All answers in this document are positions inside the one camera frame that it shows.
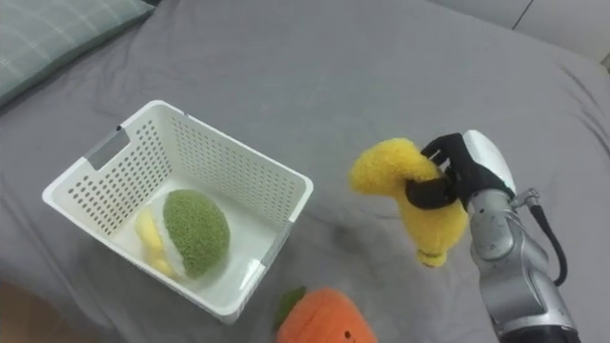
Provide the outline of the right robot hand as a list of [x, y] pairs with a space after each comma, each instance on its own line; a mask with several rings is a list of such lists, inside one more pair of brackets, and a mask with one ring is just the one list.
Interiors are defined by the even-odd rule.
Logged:
[[516, 196], [516, 186], [508, 165], [498, 147], [476, 130], [442, 135], [421, 150], [436, 168], [448, 167], [427, 181], [409, 180], [405, 195], [409, 202], [423, 210], [447, 207], [456, 201], [463, 206], [471, 197], [486, 190]]

